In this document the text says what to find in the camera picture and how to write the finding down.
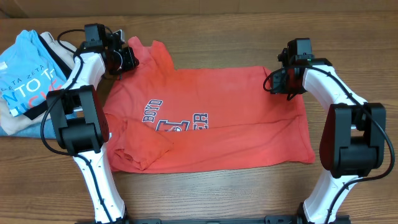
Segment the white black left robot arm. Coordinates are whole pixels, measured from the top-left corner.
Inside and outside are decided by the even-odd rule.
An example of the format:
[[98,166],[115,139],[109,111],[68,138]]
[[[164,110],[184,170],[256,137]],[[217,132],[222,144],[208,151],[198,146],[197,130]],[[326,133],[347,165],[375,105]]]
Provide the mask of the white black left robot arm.
[[109,128],[96,89],[105,74],[120,77],[139,65],[124,32],[87,24],[85,40],[73,51],[75,66],[59,90],[47,93],[50,118],[61,155],[80,168],[95,211],[94,223],[129,223],[106,155]]

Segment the white beige folded garment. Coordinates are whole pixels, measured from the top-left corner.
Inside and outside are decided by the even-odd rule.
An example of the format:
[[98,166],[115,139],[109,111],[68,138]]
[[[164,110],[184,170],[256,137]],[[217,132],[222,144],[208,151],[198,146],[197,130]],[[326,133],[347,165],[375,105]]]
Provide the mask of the white beige folded garment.
[[[76,50],[76,48],[65,41],[62,41],[61,43],[58,43],[51,35],[49,32],[43,32],[39,34],[42,38],[44,38],[44,41],[50,46],[50,48],[55,52],[55,55],[60,57],[60,59],[66,63],[70,69],[72,70],[73,67],[75,66],[74,60],[73,60],[73,54],[69,52],[66,48],[69,48],[73,51]],[[42,121],[43,115],[45,111],[38,115],[34,119],[30,119],[24,114],[13,117],[7,107],[6,101],[1,98],[1,135],[2,136],[10,136],[20,130],[23,130],[33,124],[39,123]]]

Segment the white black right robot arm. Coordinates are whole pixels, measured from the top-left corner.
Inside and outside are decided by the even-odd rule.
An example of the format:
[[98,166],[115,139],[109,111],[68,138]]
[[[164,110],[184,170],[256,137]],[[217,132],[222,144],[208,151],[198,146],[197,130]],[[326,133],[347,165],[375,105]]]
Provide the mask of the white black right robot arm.
[[338,209],[360,182],[381,179],[393,169],[395,153],[386,128],[386,109],[353,92],[326,58],[317,58],[309,38],[287,43],[277,57],[282,67],[263,83],[287,100],[311,93],[327,112],[319,155],[323,172],[295,215],[268,215],[265,223],[350,223]]

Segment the light blue printed t-shirt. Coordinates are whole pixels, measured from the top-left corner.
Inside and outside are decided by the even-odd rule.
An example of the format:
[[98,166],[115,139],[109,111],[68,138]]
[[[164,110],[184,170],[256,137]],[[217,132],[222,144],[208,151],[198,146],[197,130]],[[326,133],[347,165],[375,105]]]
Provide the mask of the light blue printed t-shirt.
[[60,89],[71,71],[35,30],[23,30],[1,54],[1,98],[13,117],[34,119],[47,109],[47,93]]

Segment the blue denim garment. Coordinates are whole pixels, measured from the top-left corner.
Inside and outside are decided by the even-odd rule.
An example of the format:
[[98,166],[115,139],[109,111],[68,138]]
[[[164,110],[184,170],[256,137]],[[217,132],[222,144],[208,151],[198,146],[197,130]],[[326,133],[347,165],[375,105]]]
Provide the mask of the blue denim garment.
[[[40,122],[20,130],[10,136],[21,138],[40,138]],[[51,119],[45,122],[44,136],[48,139],[56,138]]]

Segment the red polo shirt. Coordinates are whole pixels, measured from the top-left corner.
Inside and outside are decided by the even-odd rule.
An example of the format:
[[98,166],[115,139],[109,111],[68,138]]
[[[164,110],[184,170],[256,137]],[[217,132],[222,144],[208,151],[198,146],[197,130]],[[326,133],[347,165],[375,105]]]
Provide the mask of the red polo shirt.
[[303,98],[263,89],[263,66],[175,69],[166,46],[128,42],[139,66],[116,81],[104,113],[113,171],[164,174],[311,164]]

